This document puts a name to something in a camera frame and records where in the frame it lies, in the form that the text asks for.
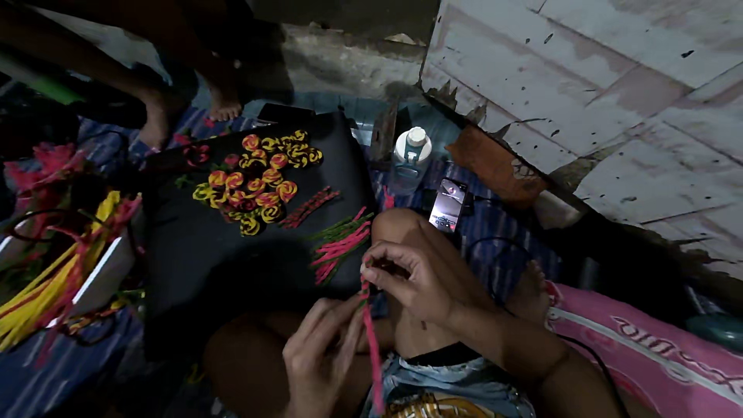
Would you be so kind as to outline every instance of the fingernail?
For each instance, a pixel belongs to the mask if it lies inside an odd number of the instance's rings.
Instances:
[[[374,279],[377,277],[377,272],[370,269],[364,269],[364,271],[361,272],[361,275],[368,281],[374,282]]]

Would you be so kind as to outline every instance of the hand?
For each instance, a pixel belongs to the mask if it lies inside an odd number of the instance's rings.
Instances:
[[[443,325],[449,318],[454,299],[441,285],[426,256],[418,249],[393,242],[378,241],[363,256],[361,274],[365,279],[395,296],[416,318]],[[382,269],[366,267],[370,260],[389,260],[410,273],[405,279]]]
[[[318,300],[286,342],[283,355],[290,394],[287,418],[330,416],[361,335],[360,301],[359,295],[345,302]],[[329,352],[328,346],[346,325],[340,348]]]

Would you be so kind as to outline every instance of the white bottle cap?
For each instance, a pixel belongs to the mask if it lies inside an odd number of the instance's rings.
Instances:
[[[426,131],[416,126],[408,131],[408,144],[413,147],[422,147],[426,143]]]

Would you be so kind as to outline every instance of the denim shorts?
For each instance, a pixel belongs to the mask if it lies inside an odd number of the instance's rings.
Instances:
[[[459,396],[507,418],[534,417],[526,395],[517,390],[500,367],[478,357],[453,366],[409,364],[391,354],[383,366],[382,386],[386,405],[426,392]],[[366,398],[362,417],[380,417],[372,407],[372,393]]]

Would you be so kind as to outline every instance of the black cushion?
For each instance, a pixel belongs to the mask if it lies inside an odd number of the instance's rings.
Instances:
[[[146,353],[150,359],[175,353],[198,354],[222,324],[249,310],[306,310],[320,296],[347,298],[360,288],[360,248],[345,259],[329,285],[317,288],[308,268],[313,242],[303,237],[321,231],[362,206],[375,210],[369,172],[341,112],[317,115],[299,124],[266,126],[213,138],[211,159],[195,183],[206,182],[212,162],[242,154],[242,138],[309,133],[324,161],[304,169],[286,167],[285,179],[296,182],[288,212],[318,190],[332,186],[341,196],[312,213],[297,229],[269,225],[259,235],[241,237],[237,223],[226,223],[216,209],[192,197],[194,184],[183,189],[175,179],[188,170],[182,149],[170,149],[147,161],[144,208],[148,221],[146,259]]]

